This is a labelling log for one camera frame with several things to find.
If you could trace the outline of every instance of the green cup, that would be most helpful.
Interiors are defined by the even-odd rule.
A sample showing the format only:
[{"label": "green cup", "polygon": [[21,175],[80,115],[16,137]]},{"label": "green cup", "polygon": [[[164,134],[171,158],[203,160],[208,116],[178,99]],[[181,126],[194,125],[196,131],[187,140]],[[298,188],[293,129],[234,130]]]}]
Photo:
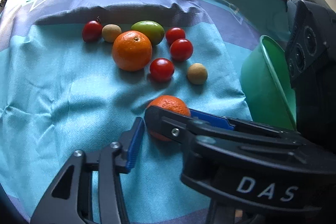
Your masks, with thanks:
[{"label": "green cup", "polygon": [[253,121],[296,130],[295,92],[284,50],[262,35],[241,67],[240,84]]}]

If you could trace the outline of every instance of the orange fruit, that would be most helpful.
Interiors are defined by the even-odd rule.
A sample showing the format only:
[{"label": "orange fruit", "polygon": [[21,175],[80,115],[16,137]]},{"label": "orange fruit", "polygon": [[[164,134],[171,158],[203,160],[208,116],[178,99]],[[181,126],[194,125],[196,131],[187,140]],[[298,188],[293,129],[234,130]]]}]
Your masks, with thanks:
[{"label": "orange fruit", "polygon": [[137,71],[150,62],[152,44],[143,33],[127,31],[115,39],[112,57],[120,69]]},{"label": "orange fruit", "polygon": [[[170,95],[159,96],[158,98],[151,101],[147,107],[150,107],[150,106],[159,106],[164,109],[176,112],[178,114],[182,114],[185,116],[191,116],[190,110],[187,107],[187,105],[181,99],[174,97],[174,96],[170,96]],[[153,137],[161,141],[166,141],[166,142],[171,141],[171,139],[166,138],[159,133],[156,133],[153,131],[149,131],[149,133]]]}]

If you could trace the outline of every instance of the camera lens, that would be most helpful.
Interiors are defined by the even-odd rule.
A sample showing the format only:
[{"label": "camera lens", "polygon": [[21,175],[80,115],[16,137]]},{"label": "camera lens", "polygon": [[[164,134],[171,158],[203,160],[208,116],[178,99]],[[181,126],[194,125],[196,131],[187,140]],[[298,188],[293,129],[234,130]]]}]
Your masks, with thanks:
[{"label": "camera lens", "polygon": [[309,54],[313,56],[316,52],[316,37],[315,33],[309,26],[306,26],[304,30],[304,42]]},{"label": "camera lens", "polygon": [[289,60],[288,62],[288,70],[289,70],[289,74],[291,75],[291,77],[294,76],[294,63],[293,60]]},{"label": "camera lens", "polygon": [[295,61],[298,69],[302,71],[305,68],[305,56],[299,44],[295,47]]}]

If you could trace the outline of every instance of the cherry tomato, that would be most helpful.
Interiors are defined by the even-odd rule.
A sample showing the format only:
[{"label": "cherry tomato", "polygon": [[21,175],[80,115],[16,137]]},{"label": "cherry tomato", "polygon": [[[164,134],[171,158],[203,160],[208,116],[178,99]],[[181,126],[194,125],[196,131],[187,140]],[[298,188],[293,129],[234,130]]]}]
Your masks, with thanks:
[{"label": "cherry tomato", "polygon": [[193,44],[188,39],[181,38],[170,46],[171,57],[176,61],[185,61],[193,54]]},{"label": "cherry tomato", "polygon": [[174,64],[165,58],[155,59],[149,67],[149,71],[151,72],[153,79],[157,82],[169,81],[174,73],[174,70]]},{"label": "cherry tomato", "polygon": [[103,29],[103,26],[100,23],[99,17],[97,17],[96,20],[92,20],[86,23],[82,31],[82,37],[83,37],[84,42],[97,41],[101,36],[102,29]]},{"label": "cherry tomato", "polygon": [[181,28],[173,27],[166,32],[166,39],[169,45],[172,45],[175,40],[180,38],[185,38],[185,32]]}]

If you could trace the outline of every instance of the round tan fruit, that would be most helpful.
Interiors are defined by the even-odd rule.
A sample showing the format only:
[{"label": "round tan fruit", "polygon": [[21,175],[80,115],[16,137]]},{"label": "round tan fruit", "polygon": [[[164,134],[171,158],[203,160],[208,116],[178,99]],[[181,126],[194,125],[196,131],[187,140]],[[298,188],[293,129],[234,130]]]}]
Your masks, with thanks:
[{"label": "round tan fruit", "polygon": [[202,64],[194,63],[188,68],[187,77],[191,83],[202,85],[208,78],[208,72]]},{"label": "round tan fruit", "polygon": [[113,43],[114,40],[121,34],[121,28],[118,25],[109,24],[103,27],[101,36],[106,42]]}]

